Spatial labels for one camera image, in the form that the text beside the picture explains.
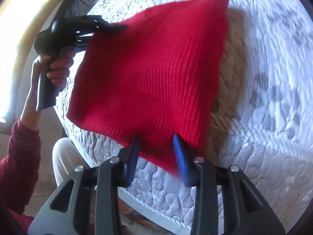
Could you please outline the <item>person's left hand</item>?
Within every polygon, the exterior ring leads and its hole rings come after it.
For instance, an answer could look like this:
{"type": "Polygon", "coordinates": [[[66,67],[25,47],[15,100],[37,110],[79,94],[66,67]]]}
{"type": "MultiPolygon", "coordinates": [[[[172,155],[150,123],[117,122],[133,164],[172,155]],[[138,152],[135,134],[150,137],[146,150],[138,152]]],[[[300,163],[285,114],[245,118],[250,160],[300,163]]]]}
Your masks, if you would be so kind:
{"type": "Polygon", "coordinates": [[[75,51],[72,46],[63,48],[58,58],[52,58],[49,55],[39,55],[32,64],[30,89],[26,98],[24,108],[20,117],[21,123],[32,131],[38,131],[40,126],[41,111],[36,110],[38,82],[41,69],[48,65],[50,71],[47,78],[58,89],[58,92],[64,90],[67,78],[69,77],[69,68],[73,65],[75,51]]]}

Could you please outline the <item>left forearm in red sleeve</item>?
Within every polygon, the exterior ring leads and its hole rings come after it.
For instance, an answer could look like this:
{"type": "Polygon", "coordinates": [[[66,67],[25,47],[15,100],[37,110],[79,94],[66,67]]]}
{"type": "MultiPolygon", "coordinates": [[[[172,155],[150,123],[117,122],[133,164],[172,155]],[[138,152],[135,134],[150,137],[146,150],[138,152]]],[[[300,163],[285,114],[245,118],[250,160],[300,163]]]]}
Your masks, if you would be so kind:
{"type": "Polygon", "coordinates": [[[1,161],[1,198],[18,214],[24,213],[39,179],[40,151],[39,131],[17,121],[11,130],[7,156],[1,161]]]}

